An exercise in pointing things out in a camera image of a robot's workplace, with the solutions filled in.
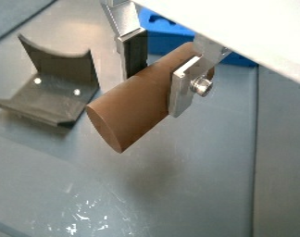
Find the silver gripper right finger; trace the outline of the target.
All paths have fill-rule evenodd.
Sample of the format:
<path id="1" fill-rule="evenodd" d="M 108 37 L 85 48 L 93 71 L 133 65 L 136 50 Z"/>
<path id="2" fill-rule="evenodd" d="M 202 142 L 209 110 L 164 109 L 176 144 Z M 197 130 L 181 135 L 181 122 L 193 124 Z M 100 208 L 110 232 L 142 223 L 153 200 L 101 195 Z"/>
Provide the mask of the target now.
<path id="1" fill-rule="evenodd" d="M 174 70 L 169 98 L 169 114 L 178 117 L 192 105 L 193 96 L 205 97 L 213 87 L 213 70 L 232 51 L 197 33 L 192 56 Z"/>

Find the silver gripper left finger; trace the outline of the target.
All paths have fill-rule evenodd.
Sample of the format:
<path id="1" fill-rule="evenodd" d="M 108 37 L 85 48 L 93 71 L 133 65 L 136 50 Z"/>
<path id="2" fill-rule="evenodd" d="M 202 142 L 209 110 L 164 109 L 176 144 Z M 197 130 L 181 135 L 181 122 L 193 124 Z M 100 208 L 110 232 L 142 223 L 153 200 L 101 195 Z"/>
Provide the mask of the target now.
<path id="1" fill-rule="evenodd" d="M 130 0 L 101 0 L 101 5 L 116 34 L 126 80 L 148 67 L 148 30 L 141 25 L 138 10 Z"/>

